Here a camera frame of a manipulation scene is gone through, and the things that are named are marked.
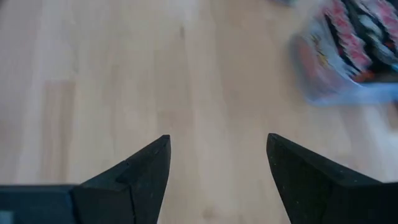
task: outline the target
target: light wood floor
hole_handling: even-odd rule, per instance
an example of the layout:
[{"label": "light wood floor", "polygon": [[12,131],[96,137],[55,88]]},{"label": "light wood floor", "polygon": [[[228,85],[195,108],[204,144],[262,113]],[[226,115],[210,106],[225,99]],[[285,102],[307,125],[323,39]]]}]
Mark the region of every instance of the light wood floor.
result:
[{"label": "light wood floor", "polygon": [[397,180],[388,105],[296,88],[287,41],[314,2],[4,0],[0,183],[79,183],[171,134],[161,223],[288,223],[269,132]]}]

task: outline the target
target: wooden floor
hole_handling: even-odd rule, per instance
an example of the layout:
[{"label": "wooden floor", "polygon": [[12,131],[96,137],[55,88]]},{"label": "wooden floor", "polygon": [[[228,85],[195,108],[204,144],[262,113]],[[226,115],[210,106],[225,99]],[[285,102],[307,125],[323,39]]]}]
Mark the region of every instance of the wooden floor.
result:
[{"label": "wooden floor", "polygon": [[0,183],[79,183],[161,134],[161,223],[289,223],[267,134],[398,179],[388,105],[314,108],[287,56],[315,0],[3,0]]}]

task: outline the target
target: black plastic part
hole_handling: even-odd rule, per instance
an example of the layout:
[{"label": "black plastic part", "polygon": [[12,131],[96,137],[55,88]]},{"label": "black plastic part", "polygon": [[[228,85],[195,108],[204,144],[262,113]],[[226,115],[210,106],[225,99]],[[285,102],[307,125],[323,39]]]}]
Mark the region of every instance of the black plastic part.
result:
[{"label": "black plastic part", "polygon": [[383,184],[277,134],[267,155],[292,224],[398,223],[398,184]]},{"label": "black plastic part", "polygon": [[0,187],[0,224],[156,224],[170,156],[162,136],[81,185]]}]

